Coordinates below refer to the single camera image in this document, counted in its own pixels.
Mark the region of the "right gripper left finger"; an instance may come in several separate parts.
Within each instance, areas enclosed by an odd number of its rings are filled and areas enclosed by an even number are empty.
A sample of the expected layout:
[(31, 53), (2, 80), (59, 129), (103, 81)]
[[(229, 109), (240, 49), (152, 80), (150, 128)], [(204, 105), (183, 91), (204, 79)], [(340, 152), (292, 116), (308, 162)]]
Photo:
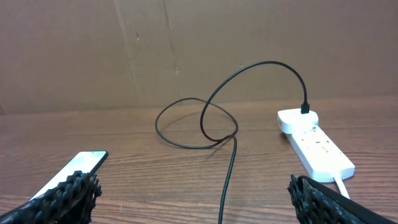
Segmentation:
[(75, 171), (64, 182), (1, 215), (1, 224), (89, 224), (101, 185), (96, 174)]

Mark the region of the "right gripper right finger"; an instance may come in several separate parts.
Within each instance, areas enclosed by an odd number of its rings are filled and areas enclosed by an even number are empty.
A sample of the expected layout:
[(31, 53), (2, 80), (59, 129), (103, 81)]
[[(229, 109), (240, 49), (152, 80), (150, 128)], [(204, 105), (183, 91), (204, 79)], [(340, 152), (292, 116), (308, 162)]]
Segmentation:
[(289, 191), (300, 224), (397, 224), (305, 176), (290, 176)]

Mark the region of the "Samsung Galaxy smartphone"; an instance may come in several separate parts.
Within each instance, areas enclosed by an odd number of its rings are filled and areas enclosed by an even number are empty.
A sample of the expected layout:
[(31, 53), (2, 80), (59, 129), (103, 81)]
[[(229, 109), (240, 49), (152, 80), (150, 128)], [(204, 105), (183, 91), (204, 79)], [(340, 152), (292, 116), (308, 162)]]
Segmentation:
[(94, 174), (108, 157), (107, 151), (81, 151), (76, 154), (60, 171), (58, 171), (30, 200), (66, 181), (75, 171)]

